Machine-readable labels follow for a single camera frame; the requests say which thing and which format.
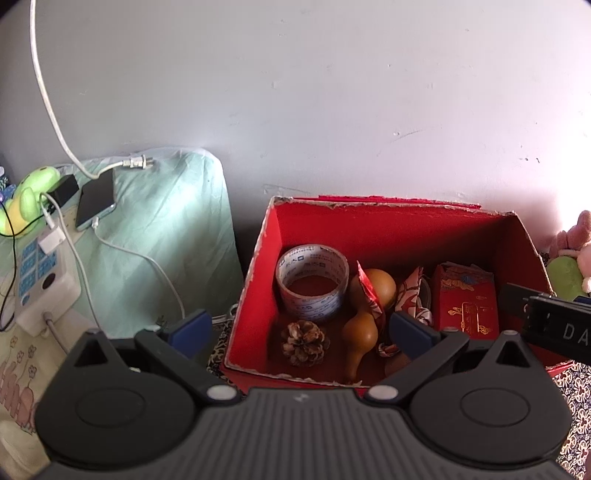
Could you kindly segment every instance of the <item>brown pine cone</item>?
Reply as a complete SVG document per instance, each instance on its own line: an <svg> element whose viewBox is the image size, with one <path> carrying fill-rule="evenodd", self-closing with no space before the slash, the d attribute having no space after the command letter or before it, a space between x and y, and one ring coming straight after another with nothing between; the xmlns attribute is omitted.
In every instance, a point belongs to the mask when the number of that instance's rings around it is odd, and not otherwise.
<svg viewBox="0 0 591 480"><path fill-rule="evenodd" d="M330 340L318 325L308 320L290 323L282 332L283 355L297 367L310 367L322 363Z"/></svg>

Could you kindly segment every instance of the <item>floral patterned fabric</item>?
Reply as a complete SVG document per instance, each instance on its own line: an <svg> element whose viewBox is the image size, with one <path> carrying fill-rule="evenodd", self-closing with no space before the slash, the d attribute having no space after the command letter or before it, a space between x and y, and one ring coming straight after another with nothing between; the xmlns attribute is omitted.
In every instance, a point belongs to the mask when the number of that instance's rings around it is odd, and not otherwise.
<svg viewBox="0 0 591 480"><path fill-rule="evenodd" d="M209 358L207 370L231 384L220 372L219 366L228 345L232 322L228 321L219 327L222 332ZM575 478L583 480L585 460L591 449L591 367L574 364L557 375L554 381L568 402L573 415L573 427L556 461ZM591 480L591 473L584 480Z"/></svg>

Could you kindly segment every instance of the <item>brown gourd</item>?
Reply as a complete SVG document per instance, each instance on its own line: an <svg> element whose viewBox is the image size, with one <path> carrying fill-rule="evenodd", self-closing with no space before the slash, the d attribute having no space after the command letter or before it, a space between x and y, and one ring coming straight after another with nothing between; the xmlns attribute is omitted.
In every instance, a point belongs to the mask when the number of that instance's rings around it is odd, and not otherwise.
<svg viewBox="0 0 591 480"><path fill-rule="evenodd" d="M396 299L396 282L385 271L376 268L365 270L375 293L384 308L388 308ZM347 354L345 358L345 379L354 382L357 369L363 356L378 343L378 328L371 312L363 288L356 275L349 284L349 300L357 310L341 332Z"/></svg>

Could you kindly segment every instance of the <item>white wall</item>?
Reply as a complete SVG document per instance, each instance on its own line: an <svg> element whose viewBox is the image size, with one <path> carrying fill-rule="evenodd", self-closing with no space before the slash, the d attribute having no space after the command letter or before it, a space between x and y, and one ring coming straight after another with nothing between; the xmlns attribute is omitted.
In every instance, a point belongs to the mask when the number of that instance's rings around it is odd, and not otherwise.
<svg viewBox="0 0 591 480"><path fill-rule="evenodd" d="M591 208L584 0L38 8L41 66L72 149L89 158L208 148L243 238L276 193L481 202L517 210L539 245ZM0 151L19 177L65 159L35 85L27 22L27 0L0 22Z"/></svg>

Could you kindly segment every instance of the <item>phone screen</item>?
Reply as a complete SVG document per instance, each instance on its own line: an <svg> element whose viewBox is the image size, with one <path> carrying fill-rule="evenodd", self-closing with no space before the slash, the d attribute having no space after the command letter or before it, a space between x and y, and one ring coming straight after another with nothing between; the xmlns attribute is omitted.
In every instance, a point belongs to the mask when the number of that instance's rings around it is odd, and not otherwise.
<svg viewBox="0 0 591 480"><path fill-rule="evenodd" d="M88 227L94 217L101 218L114 208L113 170L107 170L98 179L91 180L82 187L76 213L76 228Z"/></svg>

